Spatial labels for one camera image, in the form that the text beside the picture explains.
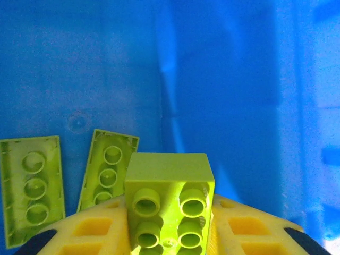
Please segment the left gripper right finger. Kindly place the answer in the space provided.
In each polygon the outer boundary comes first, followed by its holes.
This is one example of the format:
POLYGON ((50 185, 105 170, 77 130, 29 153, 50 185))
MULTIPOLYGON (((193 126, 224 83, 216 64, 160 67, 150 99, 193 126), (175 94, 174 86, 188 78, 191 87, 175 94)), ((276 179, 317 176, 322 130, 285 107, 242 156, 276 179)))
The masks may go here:
POLYGON ((301 226, 214 195, 209 254, 326 254, 301 226))

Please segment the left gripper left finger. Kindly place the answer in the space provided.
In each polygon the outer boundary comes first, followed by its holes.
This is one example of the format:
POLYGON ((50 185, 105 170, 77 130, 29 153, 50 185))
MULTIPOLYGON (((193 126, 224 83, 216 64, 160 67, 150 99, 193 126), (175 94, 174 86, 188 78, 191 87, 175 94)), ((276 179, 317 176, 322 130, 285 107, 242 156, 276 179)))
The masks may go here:
POLYGON ((125 196, 44 227, 15 254, 131 254, 125 196))

